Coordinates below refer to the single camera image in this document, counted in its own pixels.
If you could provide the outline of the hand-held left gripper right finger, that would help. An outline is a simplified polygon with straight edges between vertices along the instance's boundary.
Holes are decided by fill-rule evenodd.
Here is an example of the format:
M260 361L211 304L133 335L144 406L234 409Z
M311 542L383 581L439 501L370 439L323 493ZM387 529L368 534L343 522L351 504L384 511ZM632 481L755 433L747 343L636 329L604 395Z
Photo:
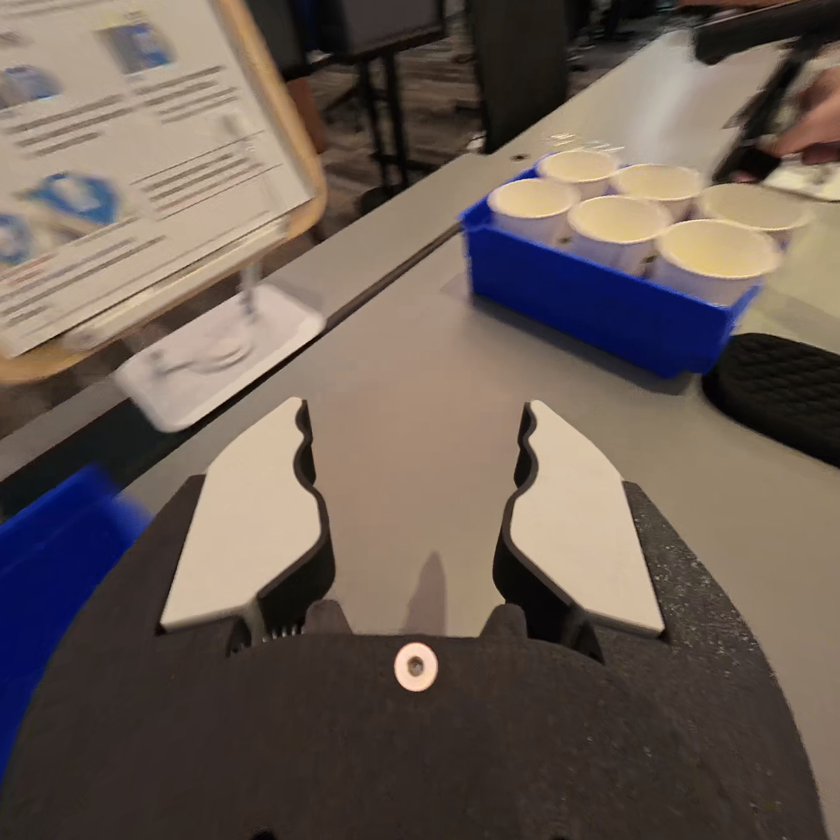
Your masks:
M492 578L523 611L528 636L584 644L605 627L661 637L665 619L612 462L546 403L529 401L514 471Z

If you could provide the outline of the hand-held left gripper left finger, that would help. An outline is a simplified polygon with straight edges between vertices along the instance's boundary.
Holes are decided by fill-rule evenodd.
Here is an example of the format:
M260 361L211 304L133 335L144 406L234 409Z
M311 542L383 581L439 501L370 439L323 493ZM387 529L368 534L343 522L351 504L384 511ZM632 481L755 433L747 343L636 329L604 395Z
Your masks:
M289 398L203 474L161 629L174 634L232 618L255 641L300 634L334 579L309 406Z

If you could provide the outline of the blue plastic bin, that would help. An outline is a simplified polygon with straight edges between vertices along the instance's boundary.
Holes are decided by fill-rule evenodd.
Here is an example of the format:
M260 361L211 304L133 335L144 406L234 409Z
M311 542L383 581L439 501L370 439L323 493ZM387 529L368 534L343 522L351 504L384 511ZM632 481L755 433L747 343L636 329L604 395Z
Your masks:
M90 466L2 524L2 773L51 655L152 518Z
M509 232L490 195L459 222L476 295L664 378L708 373L763 285L705 301Z

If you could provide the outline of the person's right hand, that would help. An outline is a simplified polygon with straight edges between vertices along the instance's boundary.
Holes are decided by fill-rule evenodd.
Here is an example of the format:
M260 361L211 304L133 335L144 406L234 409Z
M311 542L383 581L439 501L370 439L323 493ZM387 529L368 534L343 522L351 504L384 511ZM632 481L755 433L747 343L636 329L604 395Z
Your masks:
M773 145L780 158L799 155L804 165L839 160L839 68L824 70L803 91L800 118Z

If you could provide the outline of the black office chair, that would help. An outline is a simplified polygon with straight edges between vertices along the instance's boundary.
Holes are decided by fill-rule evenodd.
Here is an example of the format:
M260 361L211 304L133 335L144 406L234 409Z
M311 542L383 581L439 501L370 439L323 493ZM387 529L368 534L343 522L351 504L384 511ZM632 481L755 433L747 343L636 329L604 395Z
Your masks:
M569 28L563 1L470 1L484 154L493 154L566 100Z

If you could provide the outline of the black textured pad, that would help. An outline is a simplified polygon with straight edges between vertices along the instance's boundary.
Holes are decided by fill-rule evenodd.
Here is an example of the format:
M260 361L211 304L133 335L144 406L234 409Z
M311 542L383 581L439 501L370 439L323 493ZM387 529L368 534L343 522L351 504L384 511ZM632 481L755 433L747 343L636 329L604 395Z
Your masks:
M730 419L839 467L838 353L767 333L742 333L702 376L701 388Z

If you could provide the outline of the black framed panel on stand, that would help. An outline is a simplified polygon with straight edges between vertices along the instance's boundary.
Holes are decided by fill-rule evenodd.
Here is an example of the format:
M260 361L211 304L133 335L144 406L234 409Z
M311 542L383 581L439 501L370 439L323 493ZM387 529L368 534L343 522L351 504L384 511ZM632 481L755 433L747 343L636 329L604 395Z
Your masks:
M445 2L330 1L322 2L320 15L322 50L358 71L380 170L381 183L360 197L363 216L407 190L411 172L435 170L408 157L396 56L446 37Z
M318 1L246 1L275 67L285 81L318 69Z

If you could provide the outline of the wooden instruction board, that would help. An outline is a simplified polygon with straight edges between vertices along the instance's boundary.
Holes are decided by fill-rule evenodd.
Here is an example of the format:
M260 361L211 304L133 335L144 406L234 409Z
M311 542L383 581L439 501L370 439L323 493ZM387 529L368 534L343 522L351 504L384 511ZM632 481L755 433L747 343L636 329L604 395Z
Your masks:
M2 385L68 370L319 222L246 2L2 2Z

